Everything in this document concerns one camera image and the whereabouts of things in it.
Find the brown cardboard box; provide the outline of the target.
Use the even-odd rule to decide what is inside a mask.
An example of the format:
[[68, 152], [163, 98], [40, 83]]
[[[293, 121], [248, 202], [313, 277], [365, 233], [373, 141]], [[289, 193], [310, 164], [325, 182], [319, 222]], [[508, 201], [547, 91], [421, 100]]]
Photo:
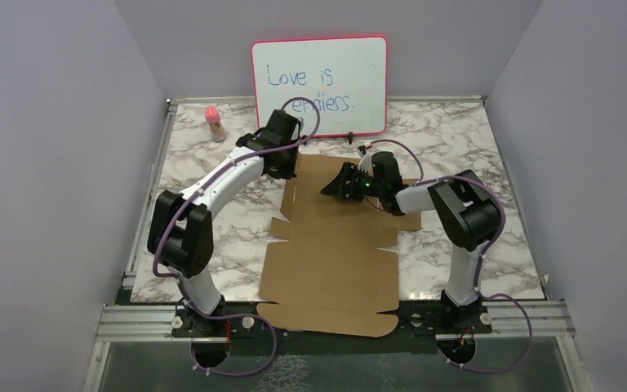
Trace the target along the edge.
[[345, 158], [302, 154], [269, 232], [257, 312], [288, 330], [381, 337], [398, 325], [401, 231], [417, 231], [420, 214], [392, 216], [365, 201], [343, 202], [321, 189]]

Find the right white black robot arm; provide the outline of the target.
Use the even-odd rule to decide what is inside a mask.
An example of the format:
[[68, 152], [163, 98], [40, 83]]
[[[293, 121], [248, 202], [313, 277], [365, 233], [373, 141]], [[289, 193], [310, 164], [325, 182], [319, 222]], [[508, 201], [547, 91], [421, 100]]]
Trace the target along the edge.
[[359, 163], [345, 162], [321, 193], [360, 202], [376, 198], [393, 216], [434, 211], [452, 244], [451, 270], [439, 300], [438, 321], [458, 332], [479, 313], [481, 274], [487, 250], [505, 226], [502, 203], [471, 170], [433, 180], [404, 183], [389, 151], [364, 154]]

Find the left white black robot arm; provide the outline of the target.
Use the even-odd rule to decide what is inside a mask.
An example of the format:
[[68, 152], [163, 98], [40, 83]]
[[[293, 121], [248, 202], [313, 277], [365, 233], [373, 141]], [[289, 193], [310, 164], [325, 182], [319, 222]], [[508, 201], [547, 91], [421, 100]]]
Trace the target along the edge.
[[222, 295], [208, 264], [214, 252], [213, 220], [242, 189], [261, 176], [291, 179], [295, 175], [301, 135], [300, 119], [274, 110], [266, 125], [237, 139], [225, 160], [203, 179], [174, 193], [162, 191], [156, 199], [147, 240], [153, 254], [153, 272], [174, 278], [186, 301], [195, 309], [193, 325], [214, 335], [224, 324], [218, 308]]

